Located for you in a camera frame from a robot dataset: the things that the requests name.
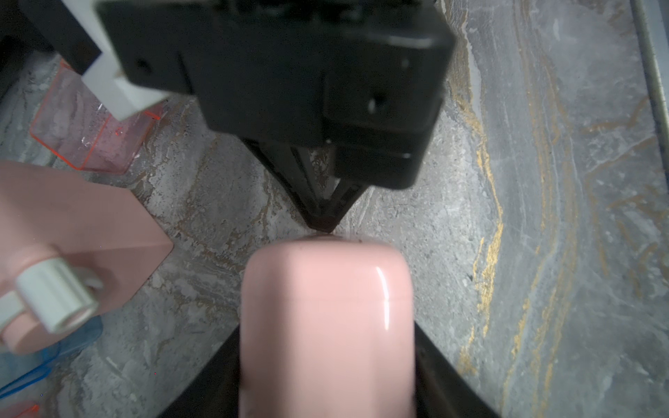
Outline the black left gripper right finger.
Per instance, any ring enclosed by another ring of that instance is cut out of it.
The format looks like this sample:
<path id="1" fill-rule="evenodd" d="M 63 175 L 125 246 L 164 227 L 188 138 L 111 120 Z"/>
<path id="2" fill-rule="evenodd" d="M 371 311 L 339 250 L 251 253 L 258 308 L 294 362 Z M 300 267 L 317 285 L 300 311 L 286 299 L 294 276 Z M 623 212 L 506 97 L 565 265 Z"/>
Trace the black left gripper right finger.
<path id="1" fill-rule="evenodd" d="M 498 417 L 415 323 L 416 417 Z"/>

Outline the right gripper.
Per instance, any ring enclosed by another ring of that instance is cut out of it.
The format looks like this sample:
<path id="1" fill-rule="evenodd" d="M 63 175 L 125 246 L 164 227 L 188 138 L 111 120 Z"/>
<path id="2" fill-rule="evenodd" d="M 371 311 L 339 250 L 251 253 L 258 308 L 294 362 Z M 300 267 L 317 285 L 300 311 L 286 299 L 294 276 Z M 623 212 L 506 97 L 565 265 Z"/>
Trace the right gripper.
<path id="1" fill-rule="evenodd" d="M 415 183 L 456 47 L 433 3 L 103 1 L 96 12 L 127 78 L 196 97 L 208 127 L 241 138 L 309 228 L 332 233 L 368 185 Z M 341 178 L 325 229 L 298 148 L 323 146 Z"/>

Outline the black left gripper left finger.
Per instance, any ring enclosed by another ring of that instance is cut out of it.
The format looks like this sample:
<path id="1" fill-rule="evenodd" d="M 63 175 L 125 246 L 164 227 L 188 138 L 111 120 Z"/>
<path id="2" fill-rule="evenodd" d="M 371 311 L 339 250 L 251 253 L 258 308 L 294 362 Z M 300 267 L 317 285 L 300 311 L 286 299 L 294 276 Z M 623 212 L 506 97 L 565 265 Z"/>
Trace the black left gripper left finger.
<path id="1" fill-rule="evenodd" d="M 239 416 L 240 327 L 159 418 L 233 418 Z"/>

